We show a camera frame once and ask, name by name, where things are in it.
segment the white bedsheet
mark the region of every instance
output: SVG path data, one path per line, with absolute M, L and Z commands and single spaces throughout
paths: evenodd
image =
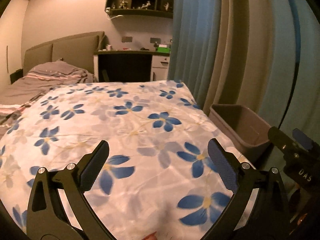
M 158 240 L 197 240 L 232 195 L 208 157 L 214 137 L 240 162 L 248 161 L 183 83 L 63 86 L 27 109 L 1 139 L 0 198 L 25 230 L 37 170 L 77 163 L 106 140 L 110 156 L 85 197 L 108 230 L 121 240 L 155 231 Z M 80 227 L 60 192 L 70 221 Z

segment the wall outlet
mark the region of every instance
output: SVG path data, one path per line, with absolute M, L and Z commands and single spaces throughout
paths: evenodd
M 161 39 L 159 38 L 150 38 L 150 43 L 155 44 L 155 43 L 161 44 Z
M 126 42 L 132 42 L 133 38 L 132 37 L 122 37 L 122 42 L 126 43 Z

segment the gray plastic bin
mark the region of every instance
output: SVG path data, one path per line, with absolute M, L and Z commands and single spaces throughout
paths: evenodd
M 251 163 L 266 150 L 270 125 L 254 111 L 240 105 L 212 105 L 210 120 Z

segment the upholstered headboard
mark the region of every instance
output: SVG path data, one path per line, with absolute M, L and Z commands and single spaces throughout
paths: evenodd
M 28 49 L 25 53 L 23 75 L 34 66 L 54 62 L 60 58 L 70 65 L 93 70 L 93 53 L 108 43 L 104 32 L 82 33 L 48 41 Z

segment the white drawer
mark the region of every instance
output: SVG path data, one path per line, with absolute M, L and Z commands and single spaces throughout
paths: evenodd
M 168 68 L 153 67 L 151 68 L 150 81 L 167 80 Z
M 152 56 L 152 67 L 169 67 L 170 57 Z

